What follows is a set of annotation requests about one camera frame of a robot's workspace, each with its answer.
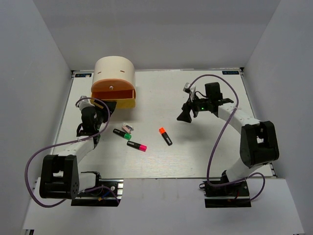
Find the green cap black highlighter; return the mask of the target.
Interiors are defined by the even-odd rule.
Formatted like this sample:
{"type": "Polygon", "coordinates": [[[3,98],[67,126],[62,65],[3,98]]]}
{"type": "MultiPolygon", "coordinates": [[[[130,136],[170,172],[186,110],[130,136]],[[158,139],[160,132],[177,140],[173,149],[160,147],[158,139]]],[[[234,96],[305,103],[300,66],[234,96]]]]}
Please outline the green cap black highlighter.
{"type": "Polygon", "coordinates": [[[126,133],[124,131],[121,131],[121,130],[118,130],[118,129],[113,129],[113,133],[117,134],[118,136],[120,136],[120,137],[122,137],[122,138],[124,138],[124,139],[126,139],[128,141],[132,137],[131,134],[128,134],[128,133],[126,133]]]}

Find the cream round drawer organizer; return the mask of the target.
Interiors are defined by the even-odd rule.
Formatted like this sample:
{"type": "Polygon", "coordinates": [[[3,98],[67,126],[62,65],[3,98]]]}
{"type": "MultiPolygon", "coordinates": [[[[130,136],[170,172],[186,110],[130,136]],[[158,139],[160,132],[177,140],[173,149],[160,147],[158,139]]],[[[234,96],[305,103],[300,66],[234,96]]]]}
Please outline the cream round drawer organizer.
{"type": "Polygon", "coordinates": [[[103,101],[115,101],[117,109],[135,107],[135,68],[121,56],[99,59],[94,68],[91,97],[103,101]]]}

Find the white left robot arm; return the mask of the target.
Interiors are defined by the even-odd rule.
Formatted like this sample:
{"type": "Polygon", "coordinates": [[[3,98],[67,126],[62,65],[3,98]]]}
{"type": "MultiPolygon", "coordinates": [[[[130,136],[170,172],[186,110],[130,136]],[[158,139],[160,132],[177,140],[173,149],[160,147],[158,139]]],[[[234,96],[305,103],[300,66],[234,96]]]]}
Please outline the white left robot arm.
{"type": "Polygon", "coordinates": [[[94,104],[82,99],[76,105],[81,112],[81,123],[76,129],[76,142],[57,154],[43,159],[39,194],[42,198],[74,199],[87,189],[92,195],[103,191],[103,183],[97,172],[79,172],[79,162],[100,141],[100,128],[115,111],[115,101],[95,101],[94,104]]]}

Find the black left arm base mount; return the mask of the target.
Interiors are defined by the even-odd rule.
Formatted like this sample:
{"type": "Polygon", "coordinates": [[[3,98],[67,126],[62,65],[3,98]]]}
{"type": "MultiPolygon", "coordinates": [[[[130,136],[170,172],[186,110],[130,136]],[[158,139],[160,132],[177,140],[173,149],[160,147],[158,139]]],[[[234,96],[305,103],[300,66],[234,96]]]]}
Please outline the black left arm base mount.
{"type": "Polygon", "coordinates": [[[71,201],[74,207],[117,207],[122,199],[123,179],[99,179],[95,187],[80,192],[71,201]]]}

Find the orange cap black highlighter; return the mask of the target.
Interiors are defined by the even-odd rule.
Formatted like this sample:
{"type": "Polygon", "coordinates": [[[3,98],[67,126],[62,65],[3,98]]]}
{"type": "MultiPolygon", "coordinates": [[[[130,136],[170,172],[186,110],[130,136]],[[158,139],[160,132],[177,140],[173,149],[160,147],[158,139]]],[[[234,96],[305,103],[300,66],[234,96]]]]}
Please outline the orange cap black highlighter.
{"type": "Polygon", "coordinates": [[[173,144],[173,142],[171,141],[170,137],[168,136],[167,132],[165,131],[165,129],[162,127],[159,129],[160,134],[162,135],[163,139],[165,140],[165,142],[167,143],[168,146],[171,146],[173,144]]]}

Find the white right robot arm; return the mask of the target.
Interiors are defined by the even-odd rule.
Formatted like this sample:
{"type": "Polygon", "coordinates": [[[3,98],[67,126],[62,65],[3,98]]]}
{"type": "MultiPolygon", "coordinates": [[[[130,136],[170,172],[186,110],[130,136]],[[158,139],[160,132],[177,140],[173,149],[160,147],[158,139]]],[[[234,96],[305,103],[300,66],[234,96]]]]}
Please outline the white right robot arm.
{"type": "Polygon", "coordinates": [[[250,117],[230,98],[224,98],[218,82],[205,85],[206,96],[198,98],[196,87],[186,83],[183,91],[189,98],[183,104],[178,121],[190,123],[199,112],[209,111],[231,125],[240,134],[240,157],[223,172],[219,186],[226,195],[233,195],[238,182],[246,180],[255,170],[279,158],[274,124],[250,117]]]}

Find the pink correction tape dispenser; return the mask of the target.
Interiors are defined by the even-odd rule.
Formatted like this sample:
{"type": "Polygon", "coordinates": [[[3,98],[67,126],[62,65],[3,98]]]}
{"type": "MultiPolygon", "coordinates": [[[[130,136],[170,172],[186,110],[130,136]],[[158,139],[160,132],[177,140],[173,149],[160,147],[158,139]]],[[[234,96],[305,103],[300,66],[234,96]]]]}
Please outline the pink correction tape dispenser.
{"type": "Polygon", "coordinates": [[[131,133],[134,130],[134,128],[126,122],[122,123],[122,129],[127,133],[131,133]]]}

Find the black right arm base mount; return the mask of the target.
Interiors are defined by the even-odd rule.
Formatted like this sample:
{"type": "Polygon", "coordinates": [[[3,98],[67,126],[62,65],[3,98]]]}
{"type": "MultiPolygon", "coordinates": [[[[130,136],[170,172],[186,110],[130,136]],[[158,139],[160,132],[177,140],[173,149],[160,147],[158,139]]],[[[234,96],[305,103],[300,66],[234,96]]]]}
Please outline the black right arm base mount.
{"type": "Polygon", "coordinates": [[[199,184],[204,191],[206,208],[250,208],[250,194],[247,182],[239,182],[225,187],[210,186],[207,181],[199,184]]]}

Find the pink cap black highlighter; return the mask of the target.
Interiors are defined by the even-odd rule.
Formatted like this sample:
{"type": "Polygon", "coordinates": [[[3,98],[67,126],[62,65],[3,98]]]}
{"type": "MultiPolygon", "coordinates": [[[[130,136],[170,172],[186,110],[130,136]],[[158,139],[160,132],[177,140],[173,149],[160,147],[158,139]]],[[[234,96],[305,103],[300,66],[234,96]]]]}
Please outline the pink cap black highlighter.
{"type": "Polygon", "coordinates": [[[133,141],[127,141],[127,146],[143,151],[143,152],[147,150],[147,146],[133,142],[133,141]]]}

